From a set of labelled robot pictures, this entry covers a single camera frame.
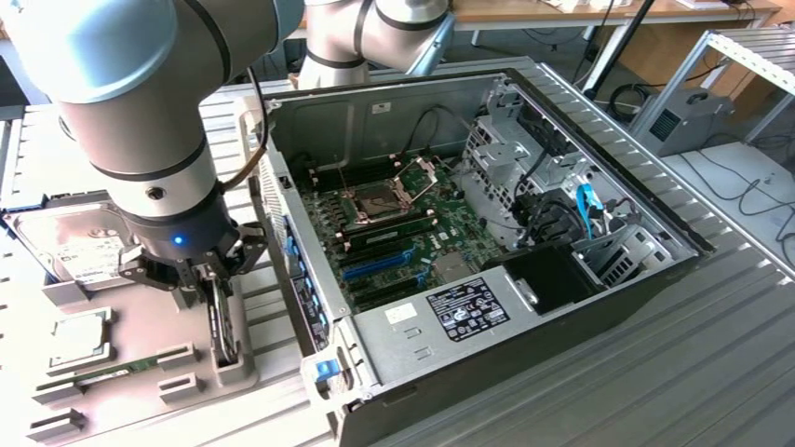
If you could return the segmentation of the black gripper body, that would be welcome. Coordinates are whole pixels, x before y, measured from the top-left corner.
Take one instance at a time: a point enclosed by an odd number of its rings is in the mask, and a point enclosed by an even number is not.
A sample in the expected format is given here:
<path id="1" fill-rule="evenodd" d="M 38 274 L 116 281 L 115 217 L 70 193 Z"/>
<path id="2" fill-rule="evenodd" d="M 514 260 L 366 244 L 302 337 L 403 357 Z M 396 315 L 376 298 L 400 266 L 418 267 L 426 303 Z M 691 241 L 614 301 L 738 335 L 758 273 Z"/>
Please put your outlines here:
<path id="1" fill-rule="evenodd" d="M 240 232 L 228 215 L 222 185 L 188 210 L 167 217 L 142 217 L 122 211 L 146 252 L 159 259 L 202 258 L 208 251 L 228 251 Z"/>

